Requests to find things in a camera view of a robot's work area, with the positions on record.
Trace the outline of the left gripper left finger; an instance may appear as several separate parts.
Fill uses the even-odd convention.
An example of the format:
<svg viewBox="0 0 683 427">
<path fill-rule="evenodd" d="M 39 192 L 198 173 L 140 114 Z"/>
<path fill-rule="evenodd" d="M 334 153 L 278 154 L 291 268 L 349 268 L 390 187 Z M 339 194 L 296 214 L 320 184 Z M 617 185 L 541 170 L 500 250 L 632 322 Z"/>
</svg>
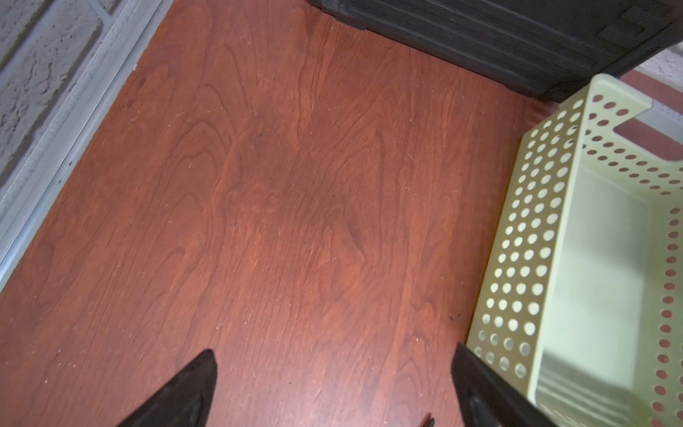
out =
<svg viewBox="0 0 683 427">
<path fill-rule="evenodd" d="M 203 350 L 118 426 L 206 426 L 217 374 L 215 353 Z"/>
</svg>

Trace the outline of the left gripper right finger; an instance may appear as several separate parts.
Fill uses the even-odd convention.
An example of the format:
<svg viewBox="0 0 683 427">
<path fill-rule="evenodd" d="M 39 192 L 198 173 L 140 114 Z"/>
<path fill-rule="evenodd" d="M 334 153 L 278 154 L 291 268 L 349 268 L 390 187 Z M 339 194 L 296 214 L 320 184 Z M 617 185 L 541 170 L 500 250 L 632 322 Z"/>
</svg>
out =
<svg viewBox="0 0 683 427">
<path fill-rule="evenodd" d="M 451 375 L 465 426 L 555 427 L 462 343 L 456 347 Z"/>
</svg>

